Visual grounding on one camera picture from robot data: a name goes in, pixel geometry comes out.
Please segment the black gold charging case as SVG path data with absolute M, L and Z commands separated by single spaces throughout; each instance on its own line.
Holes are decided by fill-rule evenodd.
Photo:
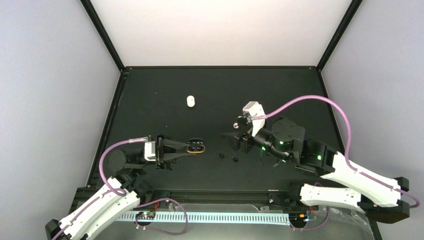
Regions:
M 186 151 L 190 154 L 201 154 L 205 150 L 205 142 L 202 138 L 190 138 L 186 143 Z

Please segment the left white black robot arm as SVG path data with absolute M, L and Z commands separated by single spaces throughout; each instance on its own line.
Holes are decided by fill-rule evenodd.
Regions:
M 181 204 L 167 195 L 154 198 L 153 188 L 145 182 L 146 165 L 171 168 L 171 163 L 205 150 L 201 140 L 179 142 L 164 135 L 119 141 L 109 146 L 99 160 L 103 186 L 81 206 L 61 220 L 45 225 L 49 240 L 93 240 L 106 227 L 133 209 L 157 207 L 161 203 Z

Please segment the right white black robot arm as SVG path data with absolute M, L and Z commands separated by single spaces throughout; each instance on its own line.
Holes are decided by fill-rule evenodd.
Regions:
M 393 224 L 410 216 L 411 206 L 401 199 L 409 190 L 404 177 L 387 178 L 367 170 L 327 145 L 305 138 L 305 129 L 287 118 L 275 121 L 271 128 L 259 120 L 237 120 L 235 132 L 222 133 L 234 150 L 250 152 L 259 148 L 279 163 L 293 163 L 306 175 L 330 180 L 339 187 L 292 182 L 282 196 L 283 206 L 303 211 L 312 206 L 354 210 L 372 221 Z

